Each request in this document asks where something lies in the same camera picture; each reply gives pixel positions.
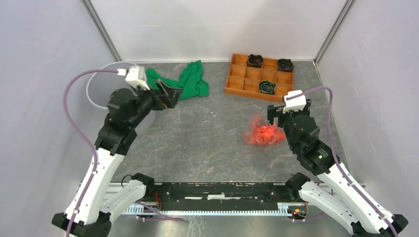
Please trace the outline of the left aluminium frame post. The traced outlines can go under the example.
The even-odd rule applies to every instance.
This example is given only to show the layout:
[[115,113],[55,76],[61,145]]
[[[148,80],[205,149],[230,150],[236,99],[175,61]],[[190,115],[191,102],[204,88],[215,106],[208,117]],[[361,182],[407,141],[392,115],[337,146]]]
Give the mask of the left aluminium frame post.
[[95,28],[97,29],[99,35],[105,43],[106,48],[109,50],[115,61],[122,61],[122,58],[115,47],[113,41],[111,40],[110,35],[108,34],[102,20],[100,19],[99,14],[97,13],[93,2],[91,0],[81,0],[85,10],[87,11],[89,17],[91,18]]

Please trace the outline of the red black rolled belt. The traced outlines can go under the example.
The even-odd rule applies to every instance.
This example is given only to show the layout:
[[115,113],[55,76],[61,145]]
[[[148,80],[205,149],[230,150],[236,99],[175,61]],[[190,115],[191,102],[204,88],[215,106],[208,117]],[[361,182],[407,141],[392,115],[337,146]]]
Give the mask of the red black rolled belt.
[[264,58],[261,55],[250,54],[247,59],[247,67],[262,68]]

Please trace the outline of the orange wooden compartment tray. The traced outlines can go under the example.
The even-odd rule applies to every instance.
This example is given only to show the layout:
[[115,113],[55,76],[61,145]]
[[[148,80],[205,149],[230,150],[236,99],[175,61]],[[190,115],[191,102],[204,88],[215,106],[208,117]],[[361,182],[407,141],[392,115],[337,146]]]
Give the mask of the orange wooden compartment tray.
[[[277,70],[277,60],[264,57],[262,68],[247,67],[249,55],[234,53],[225,83],[224,92],[226,94],[249,97],[265,101],[281,103],[282,97],[293,90],[294,69],[292,73]],[[259,83],[262,80],[269,80],[276,84],[274,95],[258,92]]]

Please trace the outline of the aluminium frame post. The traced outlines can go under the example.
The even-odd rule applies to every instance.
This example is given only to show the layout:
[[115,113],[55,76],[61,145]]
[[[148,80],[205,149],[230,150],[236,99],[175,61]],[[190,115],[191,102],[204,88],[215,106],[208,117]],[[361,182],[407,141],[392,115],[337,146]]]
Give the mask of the aluminium frame post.
[[341,25],[343,24],[344,20],[346,19],[347,15],[349,14],[350,10],[352,9],[356,0],[346,0],[343,7],[341,8],[337,18],[335,19],[331,29],[329,30],[325,40],[323,41],[318,53],[316,54],[315,58],[313,59],[313,63],[315,66],[319,64],[321,59],[326,54],[330,44],[334,40],[336,34],[338,33]]
[[102,20],[100,19],[99,14],[97,13],[93,2],[91,0],[81,0],[85,10],[87,11],[89,17],[91,18],[95,28],[97,29],[99,35],[105,43],[106,48],[109,50],[115,61],[122,61],[122,58],[115,47],[113,41],[111,40],[110,35],[108,34]]

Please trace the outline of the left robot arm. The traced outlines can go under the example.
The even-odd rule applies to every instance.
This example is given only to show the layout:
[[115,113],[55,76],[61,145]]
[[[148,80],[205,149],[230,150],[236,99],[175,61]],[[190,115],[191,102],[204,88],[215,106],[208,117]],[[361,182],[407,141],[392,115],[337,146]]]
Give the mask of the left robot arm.
[[65,212],[53,216],[52,224],[66,236],[106,237],[112,223],[137,200],[155,196],[154,180],[145,175],[133,177],[110,199],[104,200],[110,181],[137,137],[136,127],[154,111],[172,109],[181,88],[166,85],[160,79],[157,89],[141,87],[137,80],[132,89],[115,90],[108,102],[108,114],[95,143],[87,144],[93,157],[77,194]]

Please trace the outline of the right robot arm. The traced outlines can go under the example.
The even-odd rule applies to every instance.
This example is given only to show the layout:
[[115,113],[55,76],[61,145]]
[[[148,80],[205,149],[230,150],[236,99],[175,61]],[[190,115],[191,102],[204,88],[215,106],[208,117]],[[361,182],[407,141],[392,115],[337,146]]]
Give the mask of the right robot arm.
[[300,165],[328,185],[337,197],[324,192],[315,182],[297,173],[286,182],[291,201],[302,199],[342,225],[353,237],[396,237],[408,225],[402,214],[393,214],[376,202],[353,178],[331,148],[319,139],[320,129],[310,116],[311,100],[299,111],[285,105],[267,107],[270,124],[278,119],[289,148]]

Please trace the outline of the blue yellow rolled belt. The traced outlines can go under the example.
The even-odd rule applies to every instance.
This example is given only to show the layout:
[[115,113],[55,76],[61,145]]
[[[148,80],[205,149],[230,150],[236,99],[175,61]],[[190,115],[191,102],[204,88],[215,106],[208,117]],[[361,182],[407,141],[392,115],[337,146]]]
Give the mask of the blue yellow rolled belt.
[[258,92],[263,94],[274,95],[276,84],[269,80],[262,80],[258,86]]

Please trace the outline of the right aluminium frame post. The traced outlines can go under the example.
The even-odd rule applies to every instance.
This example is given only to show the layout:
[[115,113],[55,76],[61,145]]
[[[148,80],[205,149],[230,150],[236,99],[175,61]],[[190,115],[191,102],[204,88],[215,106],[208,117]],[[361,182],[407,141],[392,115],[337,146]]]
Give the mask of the right aluminium frame post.
[[349,14],[350,10],[352,9],[356,0],[346,0],[343,7],[341,8],[337,18],[335,19],[331,29],[329,30],[325,40],[323,41],[318,53],[316,54],[315,58],[313,59],[313,63],[315,66],[319,64],[321,59],[326,54],[330,44],[334,40],[336,34],[338,33],[341,25],[343,24],[344,20],[346,19],[347,15]]

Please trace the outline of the red plastic trash bag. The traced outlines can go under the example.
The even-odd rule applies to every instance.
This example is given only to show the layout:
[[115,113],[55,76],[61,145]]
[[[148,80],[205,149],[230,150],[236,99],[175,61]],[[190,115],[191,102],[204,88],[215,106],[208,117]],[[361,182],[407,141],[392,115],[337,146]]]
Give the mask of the red plastic trash bag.
[[276,123],[262,121],[260,113],[254,113],[243,133],[243,139],[249,145],[275,145],[285,140],[284,132]]

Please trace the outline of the green cloth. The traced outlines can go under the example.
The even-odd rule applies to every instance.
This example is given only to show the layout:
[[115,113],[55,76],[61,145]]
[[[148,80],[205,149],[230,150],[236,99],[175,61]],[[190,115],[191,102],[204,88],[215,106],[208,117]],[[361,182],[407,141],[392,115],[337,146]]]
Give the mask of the green cloth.
[[204,68],[201,60],[190,62],[181,72],[178,80],[164,78],[155,69],[148,68],[145,71],[147,83],[152,89],[158,89],[155,81],[161,79],[169,86],[182,88],[183,92],[179,100],[186,100],[193,97],[207,97],[210,95],[210,86],[203,79]]

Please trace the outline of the grey plastic trash bin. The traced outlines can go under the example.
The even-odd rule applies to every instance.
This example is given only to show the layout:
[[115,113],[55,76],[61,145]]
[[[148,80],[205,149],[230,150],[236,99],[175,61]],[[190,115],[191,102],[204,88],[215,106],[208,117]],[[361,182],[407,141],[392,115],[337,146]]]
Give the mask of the grey plastic trash bin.
[[[127,61],[113,62],[103,66],[103,70],[117,70],[117,69],[129,69],[131,66],[137,66],[137,64]],[[134,95],[136,93],[125,81],[125,76],[118,76],[111,73],[94,73],[88,80],[86,86],[86,95],[91,103],[98,109],[105,110],[108,113],[107,103],[110,100],[111,94],[121,88],[130,89]],[[146,118],[136,127],[135,131],[137,134],[144,132],[148,129],[156,118],[156,111],[151,111]]]

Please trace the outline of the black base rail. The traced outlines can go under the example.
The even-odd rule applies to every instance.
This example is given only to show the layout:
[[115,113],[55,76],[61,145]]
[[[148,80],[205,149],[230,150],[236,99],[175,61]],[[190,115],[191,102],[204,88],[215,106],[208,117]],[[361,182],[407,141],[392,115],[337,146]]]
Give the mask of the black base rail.
[[308,203],[285,183],[155,183],[145,197],[135,201],[124,215],[166,216],[285,216],[302,220]]

